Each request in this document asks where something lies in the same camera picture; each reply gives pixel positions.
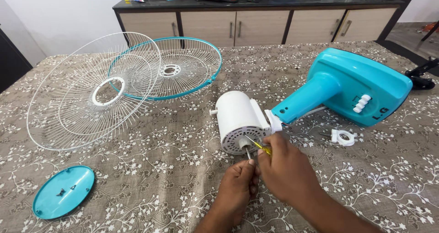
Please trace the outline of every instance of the white push button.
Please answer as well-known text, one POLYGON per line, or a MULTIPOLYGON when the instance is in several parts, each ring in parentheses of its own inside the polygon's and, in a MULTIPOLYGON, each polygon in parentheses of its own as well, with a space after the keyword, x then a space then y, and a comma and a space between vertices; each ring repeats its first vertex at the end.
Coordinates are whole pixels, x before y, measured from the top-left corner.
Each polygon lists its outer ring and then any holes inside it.
POLYGON ((357 113, 360 113, 360 112, 361 112, 361 109, 358 108, 358 107, 355 107, 355 108, 354 108, 354 111, 357 112, 357 113))
POLYGON ((369 95, 364 94, 363 96, 361 96, 361 99, 364 99, 365 101, 369 101, 371 97, 369 95))
POLYGON ((367 104, 367 101, 365 101, 364 99, 360 99, 360 100, 358 101, 358 103, 359 103, 359 104, 362 104, 362 105, 366 105, 366 104, 367 104))
POLYGON ((355 107, 356 107, 356 108, 363 109, 363 108, 364 108, 364 105, 361 104, 361 103, 358 103, 358 104, 355 105, 355 107))

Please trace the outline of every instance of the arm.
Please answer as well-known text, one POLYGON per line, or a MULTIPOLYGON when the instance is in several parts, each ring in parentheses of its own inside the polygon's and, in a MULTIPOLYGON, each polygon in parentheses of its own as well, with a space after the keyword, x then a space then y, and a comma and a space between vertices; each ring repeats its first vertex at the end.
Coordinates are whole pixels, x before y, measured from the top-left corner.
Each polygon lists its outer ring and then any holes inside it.
POLYGON ((322 233, 379 233, 373 225, 355 216, 321 188, 308 157, 280 134, 267 137, 272 159, 258 151, 262 178, 282 202, 299 212, 322 233))
POLYGON ((250 200, 258 193, 259 168, 253 159, 230 166, 212 207, 194 233, 229 233, 240 223, 250 200))

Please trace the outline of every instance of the person's left hand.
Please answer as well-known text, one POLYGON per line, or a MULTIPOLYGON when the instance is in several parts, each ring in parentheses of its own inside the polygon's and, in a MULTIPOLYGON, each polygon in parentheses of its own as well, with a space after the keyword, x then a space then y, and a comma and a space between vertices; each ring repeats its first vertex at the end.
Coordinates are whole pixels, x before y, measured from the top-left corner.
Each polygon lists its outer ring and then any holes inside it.
POLYGON ((245 208, 258 194, 260 169, 253 159, 244 160, 230 166, 219 185, 217 198, 211 211, 229 215, 233 226, 240 223, 245 208))

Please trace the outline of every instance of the white plastic cylinder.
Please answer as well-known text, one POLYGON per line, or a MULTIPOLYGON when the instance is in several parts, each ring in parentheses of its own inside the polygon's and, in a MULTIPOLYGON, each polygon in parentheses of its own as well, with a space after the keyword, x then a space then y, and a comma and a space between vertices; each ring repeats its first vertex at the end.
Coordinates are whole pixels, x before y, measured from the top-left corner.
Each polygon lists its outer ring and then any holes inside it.
POLYGON ((244 133, 255 141, 261 141, 270 135, 267 123, 259 105, 240 91, 229 91, 218 98, 215 110, 217 114, 222 149, 231 154, 243 154, 242 147, 249 145, 250 151, 257 148, 246 141, 244 133))

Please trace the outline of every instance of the black countertop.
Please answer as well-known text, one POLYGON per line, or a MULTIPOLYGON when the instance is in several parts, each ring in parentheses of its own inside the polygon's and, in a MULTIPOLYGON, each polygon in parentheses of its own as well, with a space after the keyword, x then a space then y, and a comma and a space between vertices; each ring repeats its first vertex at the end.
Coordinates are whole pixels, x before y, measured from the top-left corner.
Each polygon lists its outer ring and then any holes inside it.
POLYGON ((213 0, 145 0, 140 3, 121 0, 113 9, 184 9, 184 8, 220 8, 220 7, 294 7, 294 6, 343 6, 343 5, 384 5, 402 4, 402 0, 260 0, 259 3, 239 0, 237 3, 218 2, 213 0))

